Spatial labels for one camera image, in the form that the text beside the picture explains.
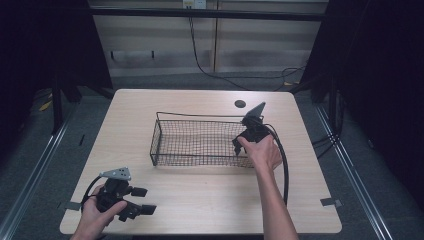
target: finger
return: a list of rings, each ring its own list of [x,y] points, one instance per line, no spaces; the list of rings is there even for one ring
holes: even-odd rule
[[[101,218],[103,219],[104,223],[109,223],[110,219],[113,219],[113,217],[115,215],[117,215],[118,213],[120,213],[122,210],[124,210],[124,208],[127,206],[127,202],[126,201],[120,201],[115,203],[115,205],[113,205],[109,210],[107,210],[106,212],[104,212],[101,215]]]
[[[99,186],[97,186],[93,193],[91,193],[91,195],[97,195],[100,192],[100,188],[102,188],[104,186],[104,184],[100,184]]]
[[[249,152],[250,149],[250,142],[246,140],[246,138],[244,137],[238,137],[237,141],[241,144],[242,147],[244,147],[244,149],[246,149],[247,152]]]

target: black wire basket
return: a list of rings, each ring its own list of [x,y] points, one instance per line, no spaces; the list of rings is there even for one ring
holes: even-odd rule
[[[161,120],[160,114],[178,116],[178,120]],[[228,117],[235,116],[157,113],[150,148],[153,165],[253,167],[246,154],[237,156],[234,151],[233,140],[246,127],[241,121],[224,121]]]

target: hand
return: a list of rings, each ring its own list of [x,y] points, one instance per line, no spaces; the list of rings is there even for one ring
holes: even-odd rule
[[[272,135],[266,136],[259,143],[249,142],[244,137],[238,137],[237,140],[246,150],[257,171],[264,168],[272,171],[281,164],[281,153]]]
[[[97,195],[103,185],[97,186],[92,195]],[[77,230],[71,239],[96,239],[102,233],[103,229],[113,221],[113,217],[120,213],[126,206],[126,201],[117,202],[104,213],[99,212],[96,207],[97,198],[91,196],[84,203],[84,211]]]

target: table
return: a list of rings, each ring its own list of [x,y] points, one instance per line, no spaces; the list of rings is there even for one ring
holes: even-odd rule
[[[235,101],[246,102],[237,108]],[[295,99],[290,93],[201,90],[135,90],[116,92],[71,201],[79,202],[101,171],[127,166],[130,185],[148,189],[145,198],[126,196],[136,204],[157,205],[152,216],[125,223],[117,218],[113,234],[261,234],[262,213],[253,169],[222,166],[154,167],[149,156],[156,112],[201,115],[245,115],[265,101],[264,123],[271,124],[284,146],[290,173],[288,210],[299,233],[337,233],[341,223],[329,198]],[[280,190],[283,167],[275,169]],[[60,230],[72,234],[80,212],[67,210]]]

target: black cable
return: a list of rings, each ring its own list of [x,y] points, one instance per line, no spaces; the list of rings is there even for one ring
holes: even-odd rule
[[[337,127],[335,129],[335,132],[332,133],[332,134],[330,134],[329,136],[327,136],[327,137],[325,137],[325,138],[323,138],[321,140],[315,141],[313,143],[315,145],[315,144],[320,143],[320,142],[323,142],[323,141],[328,141],[328,140],[331,141],[331,145],[328,148],[326,148],[321,154],[319,154],[317,156],[317,159],[319,159],[322,156],[324,156],[324,154],[326,154],[331,149],[331,147],[333,147],[334,145],[337,144],[337,142],[340,141],[340,136],[341,136],[342,130],[343,130],[343,120],[344,120],[344,110],[345,110],[345,107],[346,107],[345,102],[344,102],[342,96],[339,94],[339,117],[338,117]],[[320,146],[315,146],[314,148],[322,147],[325,144],[326,143],[321,144]]]
[[[90,193],[91,188],[93,188],[94,184],[100,179],[100,176],[97,176],[88,186],[87,190],[85,191],[84,197],[81,201],[81,212],[84,210],[84,203],[87,202],[87,200],[91,197],[88,194]]]
[[[205,71],[202,69],[202,67],[201,67],[201,66],[200,66],[200,64],[199,64],[199,60],[198,60],[198,58],[197,58],[196,42],[195,42],[195,40],[194,40],[193,19],[192,19],[192,18],[188,18],[188,20],[189,20],[189,23],[190,23],[191,42],[192,42],[192,44],[193,44],[194,58],[196,59],[196,64],[197,64],[197,67],[200,69],[200,71],[201,71],[203,74],[205,74],[205,75],[207,75],[207,76],[209,76],[209,77],[216,78],[216,79],[221,79],[221,80],[225,80],[225,81],[227,81],[228,83],[230,83],[230,84],[232,84],[232,85],[234,85],[234,86],[236,86],[236,87],[238,87],[238,88],[241,88],[241,89],[246,90],[246,91],[251,91],[250,89],[245,88],[245,87],[243,87],[243,86],[240,86],[240,85],[238,85],[238,84],[236,84],[236,83],[234,83],[234,82],[232,82],[232,81],[230,81],[230,80],[228,80],[228,79],[226,79],[226,78],[224,78],[224,77],[219,77],[219,76],[215,76],[215,75],[209,74],[209,73],[205,72]]]
[[[197,67],[199,68],[199,70],[200,70],[203,74],[205,74],[205,75],[207,75],[207,76],[209,76],[209,77],[224,80],[224,81],[226,81],[226,82],[228,82],[228,83],[230,83],[230,84],[232,84],[232,85],[234,85],[234,86],[236,86],[236,87],[238,87],[238,88],[241,88],[241,89],[243,89],[243,90],[246,90],[246,91],[252,91],[251,89],[245,88],[245,87],[243,87],[243,86],[241,86],[241,85],[238,85],[238,84],[234,83],[234,82],[233,82],[233,81],[231,81],[230,79],[231,79],[231,78],[233,78],[233,79],[237,79],[237,78],[247,78],[247,79],[277,79],[277,78],[283,78],[283,84],[281,84],[278,88],[276,88],[276,89],[274,89],[274,90],[273,90],[274,92],[276,92],[276,91],[280,90],[282,87],[284,87],[284,83],[285,83],[285,79],[284,79],[284,78],[285,78],[285,77],[290,76],[290,75],[292,75],[292,74],[296,73],[297,71],[302,70],[302,69],[304,69],[304,68],[306,67],[306,66],[302,66],[302,67],[299,67],[299,68],[294,68],[294,67],[285,68],[285,69],[281,72],[281,75],[280,75],[280,76],[274,76],[274,77],[263,77],[263,76],[262,76],[262,77],[252,77],[252,76],[220,77],[220,76],[216,76],[216,75],[209,74],[209,73],[205,72],[205,71],[202,69],[202,67],[200,66],[200,64],[199,64],[199,60],[198,60],[198,57],[197,57],[197,50],[196,50],[196,41],[195,41],[195,37],[194,37],[194,25],[193,25],[193,18],[191,18],[191,17],[189,18],[189,23],[190,23],[190,33],[191,33],[191,41],[192,41],[192,45],[193,45],[194,58],[195,58],[195,60],[196,60],[196,64],[197,64]],[[285,71],[288,71],[288,70],[295,70],[295,71],[293,71],[293,72],[291,72],[291,73],[288,73],[287,75],[284,75],[284,72],[285,72]]]
[[[271,124],[263,124],[259,121],[256,121],[255,119],[251,119],[255,123],[260,124],[261,126],[265,127],[268,132],[272,135],[275,142],[277,143],[278,149],[280,150],[281,159],[283,163],[283,170],[284,170],[284,189],[283,189],[283,200],[284,203],[287,205],[288,201],[288,195],[289,195],[289,167],[287,163],[287,156],[284,151],[283,145],[280,142],[280,138],[278,137],[277,131],[275,131],[275,128]]]

